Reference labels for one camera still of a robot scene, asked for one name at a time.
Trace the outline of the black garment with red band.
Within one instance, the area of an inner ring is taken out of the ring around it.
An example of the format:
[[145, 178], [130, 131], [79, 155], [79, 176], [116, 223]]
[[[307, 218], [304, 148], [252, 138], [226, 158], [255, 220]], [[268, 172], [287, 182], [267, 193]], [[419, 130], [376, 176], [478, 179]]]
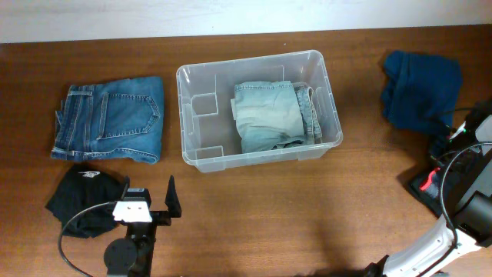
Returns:
[[[406, 190], [421, 204], [425, 205], [437, 218], [442, 214], [439, 200], [439, 191], [444, 169], [436, 167], [427, 169], [414, 176], [406, 185]], [[457, 172], [449, 172], [444, 182], [444, 200], [451, 189], [459, 183], [463, 175]]]

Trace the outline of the light wash jeans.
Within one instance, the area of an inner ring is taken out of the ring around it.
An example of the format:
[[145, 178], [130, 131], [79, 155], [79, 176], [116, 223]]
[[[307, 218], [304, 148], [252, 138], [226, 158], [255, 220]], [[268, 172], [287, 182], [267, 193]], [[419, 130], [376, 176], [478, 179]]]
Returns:
[[243, 153], [313, 145], [323, 137], [305, 82], [243, 82], [234, 87], [233, 118]]

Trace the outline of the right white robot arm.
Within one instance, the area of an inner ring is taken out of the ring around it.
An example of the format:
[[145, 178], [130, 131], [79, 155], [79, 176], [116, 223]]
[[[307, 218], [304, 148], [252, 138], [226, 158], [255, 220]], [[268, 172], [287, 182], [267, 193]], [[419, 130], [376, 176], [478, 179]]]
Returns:
[[469, 108], [433, 162], [411, 188], [438, 213], [436, 224], [406, 249], [368, 265], [364, 276], [441, 276], [452, 261], [490, 247], [490, 100]]

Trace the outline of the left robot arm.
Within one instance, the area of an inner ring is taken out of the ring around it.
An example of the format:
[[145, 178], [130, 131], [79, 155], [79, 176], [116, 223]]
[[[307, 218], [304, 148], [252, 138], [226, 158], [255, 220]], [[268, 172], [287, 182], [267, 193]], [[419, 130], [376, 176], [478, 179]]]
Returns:
[[114, 240], [105, 250], [107, 276], [149, 277], [157, 228], [170, 226], [171, 220], [180, 218], [182, 214], [173, 176], [168, 181], [165, 205], [165, 210], [150, 210], [149, 190], [131, 188], [129, 180], [125, 180], [123, 195], [116, 202], [112, 215], [127, 231], [125, 237]]

